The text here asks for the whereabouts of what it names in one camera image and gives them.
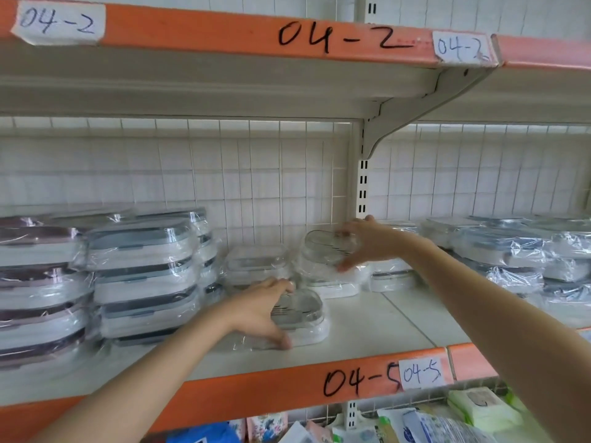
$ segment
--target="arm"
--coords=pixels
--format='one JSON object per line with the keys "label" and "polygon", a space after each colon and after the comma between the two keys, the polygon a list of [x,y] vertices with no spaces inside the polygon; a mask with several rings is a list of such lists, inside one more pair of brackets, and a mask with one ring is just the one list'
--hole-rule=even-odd
{"label": "arm", "polygon": [[271,309],[287,280],[268,279],[198,314],[169,339],[42,431],[30,443],[137,443],[195,365],[226,334],[267,337],[289,348]]}
{"label": "arm", "polygon": [[403,258],[429,284],[481,353],[557,443],[586,442],[591,421],[591,347],[575,331],[488,281],[413,233],[368,216],[346,223],[361,248],[340,270]]}

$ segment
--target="shelf bracket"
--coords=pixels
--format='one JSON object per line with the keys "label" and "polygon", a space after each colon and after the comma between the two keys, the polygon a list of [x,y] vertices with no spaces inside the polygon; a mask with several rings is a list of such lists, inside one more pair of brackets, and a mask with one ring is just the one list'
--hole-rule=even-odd
{"label": "shelf bracket", "polygon": [[392,98],[380,105],[380,113],[364,120],[361,158],[369,159],[386,135],[416,121],[432,110],[452,101],[483,81],[494,67],[445,68],[435,90],[421,98]]}

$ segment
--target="hand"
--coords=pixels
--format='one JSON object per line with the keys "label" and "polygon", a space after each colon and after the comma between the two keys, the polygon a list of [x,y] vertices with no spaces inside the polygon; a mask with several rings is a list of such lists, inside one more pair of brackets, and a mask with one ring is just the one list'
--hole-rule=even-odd
{"label": "hand", "polygon": [[344,223],[340,232],[357,236],[361,241],[361,247],[339,264],[339,272],[345,272],[367,261],[385,261],[400,257],[412,239],[420,239],[414,233],[394,230],[380,224],[372,215],[367,215],[365,220],[353,219]]}
{"label": "hand", "polygon": [[218,303],[214,309],[227,321],[229,331],[265,337],[287,350],[291,348],[289,336],[271,320],[273,306],[286,291],[294,291],[289,280],[267,278]]}

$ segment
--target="forearm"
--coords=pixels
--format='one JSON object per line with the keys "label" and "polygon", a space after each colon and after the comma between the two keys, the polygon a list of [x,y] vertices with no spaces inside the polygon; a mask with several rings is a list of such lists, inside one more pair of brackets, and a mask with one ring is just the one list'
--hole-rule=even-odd
{"label": "forearm", "polygon": [[227,331],[215,313],[195,317],[32,443],[139,442],[195,365]]}
{"label": "forearm", "polygon": [[588,343],[430,241],[408,238],[402,257],[554,439],[587,441],[591,422],[577,411],[591,405]]}

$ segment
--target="blue package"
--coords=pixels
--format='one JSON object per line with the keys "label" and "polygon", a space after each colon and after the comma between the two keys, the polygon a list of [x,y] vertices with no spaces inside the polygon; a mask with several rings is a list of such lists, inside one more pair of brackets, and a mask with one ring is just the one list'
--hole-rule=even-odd
{"label": "blue package", "polygon": [[205,424],[184,431],[174,432],[166,443],[240,443],[236,432],[227,421]]}

